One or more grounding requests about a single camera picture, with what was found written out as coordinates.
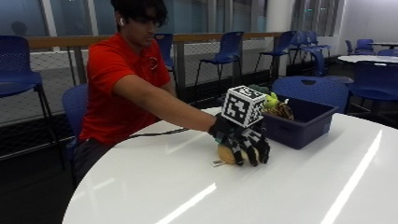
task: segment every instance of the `blue plastic bin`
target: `blue plastic bin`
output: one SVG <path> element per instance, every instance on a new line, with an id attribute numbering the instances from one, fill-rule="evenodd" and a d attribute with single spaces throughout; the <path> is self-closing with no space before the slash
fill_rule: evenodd
<path id="1" fill-rule="evenodd" d="M 287 97 L 277 95 L 277 99 L 285 102 Z M 288 105 L 293 110 L 295 120 L 264 113 L 263 134 L 285 146 L 301 149 L 329 132 L 332 115 L 337 112 L 339 107 L 292 97 L 289 97 Z"/>

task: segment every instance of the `hand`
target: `hand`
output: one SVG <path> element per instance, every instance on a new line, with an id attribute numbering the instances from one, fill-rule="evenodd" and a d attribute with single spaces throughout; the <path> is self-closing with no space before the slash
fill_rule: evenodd
<path id="1" fill-rule="evenodd" d="M 259 162 L 267 163 L 271 146 L 265 137 L 261 135 L 259 127 L 261 121 L 245 129 L 228 120 L 221 114 L 217 114 L 216 117 L 217 121 L 209 130 L 209 134 L 212 134 L 219 143 L 224 144 L 232 150 L 236 164 L 244 164 L 243 152 L 247 153 L 253 166 L 257 166 Z"/>

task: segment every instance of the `red shirt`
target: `red shirt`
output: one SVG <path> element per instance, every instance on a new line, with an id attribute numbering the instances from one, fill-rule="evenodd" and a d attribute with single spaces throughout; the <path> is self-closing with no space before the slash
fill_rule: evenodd
<path id="1" fill-rule="evenodd" d="M 116 145 L 156 122 L 153 114 L 112 91 L 115 83 L 127 75 L 139 76 L 156 87 L 171 81 L 156 40 L 138 55 L 116 33 L 88 50 L 88 106 L 82 141 L 95 138 L 103 144 Z"/>

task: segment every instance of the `white cube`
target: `white cube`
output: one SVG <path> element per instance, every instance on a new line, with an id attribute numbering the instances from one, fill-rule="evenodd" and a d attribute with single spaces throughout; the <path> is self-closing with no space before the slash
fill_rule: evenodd
<path id="1" fill-rule="evenodd" d="M 244 128 L 263 119 L 265 94 L 245 86 L 228 90 L 221 115 Z"/>

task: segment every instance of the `table surface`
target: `table surface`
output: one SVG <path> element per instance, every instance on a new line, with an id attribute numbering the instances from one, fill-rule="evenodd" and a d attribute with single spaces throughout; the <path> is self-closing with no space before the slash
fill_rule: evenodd
<path id="1" fill-rule="evenodd" d="M 177 128 L 161 121 L 142 133 Z M 88 172 L 64 223 L 397 223 L 397 137 L 335 114 L 331 132 L 301 150 L 271 140 L 269 163 L 257 167 L 213 167 L 207 133 L 130 139 Z"/>
<path id="2" fill-rule="evenodd" d="M 376 55 L 348 55 L 337 58 L 346 63 L 357 63 L 360 61 L 373 61 L 380 63 L 398 63 L 398 57 L 394 56 L 376 56 Z"/>
<path id="3" fill-rule="evenodd" d="M 398 42 L 373 42 L 370 45 L 398 46 Z"/>

